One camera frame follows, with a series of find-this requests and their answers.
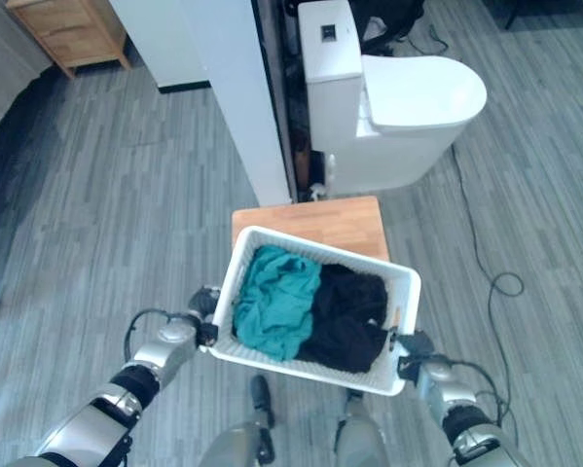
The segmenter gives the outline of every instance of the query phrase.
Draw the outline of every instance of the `white laundry basket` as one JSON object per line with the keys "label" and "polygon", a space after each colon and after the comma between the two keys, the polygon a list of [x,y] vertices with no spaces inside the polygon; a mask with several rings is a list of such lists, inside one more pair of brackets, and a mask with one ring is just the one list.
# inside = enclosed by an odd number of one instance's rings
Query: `white laundry basket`
{"label": "white laundry basket", "polygon": [[313,362],[300,360],[278,362],[258,350],[244,346],[237,337],[233,336],[234,301],[241,289],[243,277],[254,252],[263,245],[276,245],[323,265],[337,263],[356,272],[378,275],[383,279],[388,294],[383,327],[390,328],[395,321],[395,316],[399,315],[398,334],[411,334],[415,330],[420,293],[420,277],[415,270],[286,233],[261,227],[249,227],[239,235],[226,272],[213,317],[213,324],[218,327],[218,339],[209,351],[223,360],[296,377],[329,382],[386,396],[399,393],[403,389],[404,381],[397,375],[397,360],[401,355],[405,355],[405,350],[397,343],[390,351],[389,339],[386,339],[382,352],[368,373],[352,374]]}

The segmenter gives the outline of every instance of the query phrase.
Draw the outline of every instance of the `toilet tank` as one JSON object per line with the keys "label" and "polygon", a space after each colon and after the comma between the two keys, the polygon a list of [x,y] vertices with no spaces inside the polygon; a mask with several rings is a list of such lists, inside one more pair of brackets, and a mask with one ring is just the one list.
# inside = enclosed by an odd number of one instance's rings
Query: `toilet tank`
{"label": "toilet tank", "polygon": [[315,151],[334,152],[356,135],[362,90],[356,26],[347,0],[301,3],[298,20],[310,142]]}

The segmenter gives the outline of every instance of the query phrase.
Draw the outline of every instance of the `robot leg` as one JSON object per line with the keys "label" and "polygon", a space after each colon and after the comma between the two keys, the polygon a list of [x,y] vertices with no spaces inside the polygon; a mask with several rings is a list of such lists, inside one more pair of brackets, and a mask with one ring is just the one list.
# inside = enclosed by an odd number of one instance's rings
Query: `robot leg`
{"label": "robot leg", "polygon": [[339,424],[335,453],[337,467],[389,465],[382,432],[369,416],[362,402],[362,393],[348,392],[346,419]]}
{"label": "robot leg", "polygon": [[254,467],[271,464],[275,458],[270,428],[273,412],[265,378],[250,381],[254,417],[220,434],[209,447],[200,467]]}

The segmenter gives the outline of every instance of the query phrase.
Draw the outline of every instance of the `gray carpet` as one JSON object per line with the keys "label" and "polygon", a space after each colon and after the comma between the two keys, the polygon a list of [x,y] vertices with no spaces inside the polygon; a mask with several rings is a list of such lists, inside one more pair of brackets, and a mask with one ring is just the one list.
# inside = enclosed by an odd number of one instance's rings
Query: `gray carpet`
{"label": "gray carpet", "polygon": [[[433,22],[448,56],[489,90],[456,146],[482,261],[527,287],[493,302],[522,451],[534,465],[583,466],[583,27],[528,16],[504,32],[481,1],[425,6],[415,44],[436,46]],[[20,142],[0,170],[0,465],[30,453],[120,367],[138,309],[184,309],[200,284],[221,281],[231,213],[256,203],[212,92],[159,95],[132,58],[130,73],[54,79],[24,133],[9,128]],[[379,197],[391,258],[423,280],[419,326],[504,387],[451,158]],[[197,465],[219,432],[248,417],[254,374],[197,355],[134,430],[129,465]],[[267,377],[275,465],[333,465],[341,390]],[[413,388],[367,404],[393,466],[446,464],[447,442]],[[505,429],[513,435],[509,418]]]}

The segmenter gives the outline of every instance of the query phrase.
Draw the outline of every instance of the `drawer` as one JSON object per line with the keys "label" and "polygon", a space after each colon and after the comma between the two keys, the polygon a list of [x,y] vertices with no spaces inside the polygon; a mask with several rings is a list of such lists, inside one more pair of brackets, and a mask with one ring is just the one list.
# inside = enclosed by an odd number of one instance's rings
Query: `drawer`
{"label": "drawer", "polygon": [[48,34],[43,37],[43,40],[66,66],[71,66],[71,62],[77,62],[87,57],[114,52],[112,45],[95,27],[65,29]]}
{"label": "drawer", "polygon": [[19,8],[18,14],[39,36],[59,29],[91,24],[79,0],[43,0]]}

